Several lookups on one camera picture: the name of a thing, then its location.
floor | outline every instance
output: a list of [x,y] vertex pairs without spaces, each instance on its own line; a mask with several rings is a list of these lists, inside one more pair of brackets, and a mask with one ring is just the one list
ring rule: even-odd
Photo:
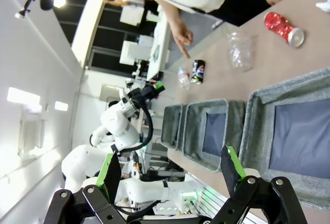
[[[228,23],[222,23],[217,29],[213,30],[211,27],[216,20],[214,18],[204,17],[201,14],[182,12],[181,17],[187,27],[194,33],[194,43],[188,47],[188,51],[191,56],[205,50],[205,48],[209,47],[221,37],[230,34],[235,28],[233,25]],[[170,43],[170,51],[171,53],[166,69],[176,72],[178,66],[185,61],[185,57],[182,56],[173,39]]]

can lid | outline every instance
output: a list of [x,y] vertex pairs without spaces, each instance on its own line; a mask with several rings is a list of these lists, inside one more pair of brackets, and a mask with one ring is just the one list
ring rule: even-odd
[[305,40],[304,31],[300,28],[294,28],[288,36],[288,42],[292,47],[299,47]]

clear plastic bag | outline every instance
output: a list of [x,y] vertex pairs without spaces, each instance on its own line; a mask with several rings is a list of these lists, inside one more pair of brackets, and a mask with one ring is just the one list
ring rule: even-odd
[[248,71],[253,68],[253,39],[244,33],[228,35],[229,55],[234,68]]

black pepsi can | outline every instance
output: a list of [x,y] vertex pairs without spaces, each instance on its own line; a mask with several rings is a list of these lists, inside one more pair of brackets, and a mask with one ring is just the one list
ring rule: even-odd
[[200,85],[203,83],[205,61],[194,60],[192,65],[191,82]]

red soda can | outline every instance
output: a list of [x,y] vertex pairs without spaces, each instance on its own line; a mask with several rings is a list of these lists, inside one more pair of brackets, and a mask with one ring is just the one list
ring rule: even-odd
[[291,25],[282,15],[269,12],[265,15],[264,22],[268,30],[279,34],[292,47],[299,47],[303,44],[305,39],[304,31]]

